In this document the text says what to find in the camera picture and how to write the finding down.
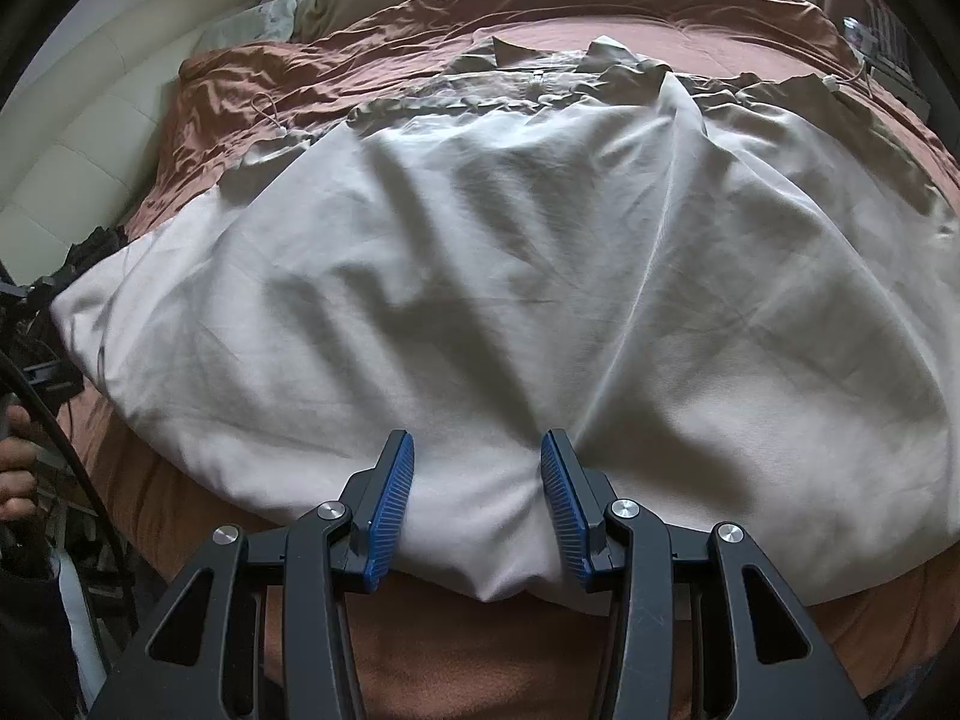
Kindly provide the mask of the person left hand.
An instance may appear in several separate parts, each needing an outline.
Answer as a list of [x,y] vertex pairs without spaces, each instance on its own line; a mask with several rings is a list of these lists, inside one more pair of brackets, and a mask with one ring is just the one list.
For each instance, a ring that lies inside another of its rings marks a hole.
[[8,436],[0,442],[0,518],[18,522],[37,512],[36,445],[29,440],[31,419],[20,405],[7,408]]

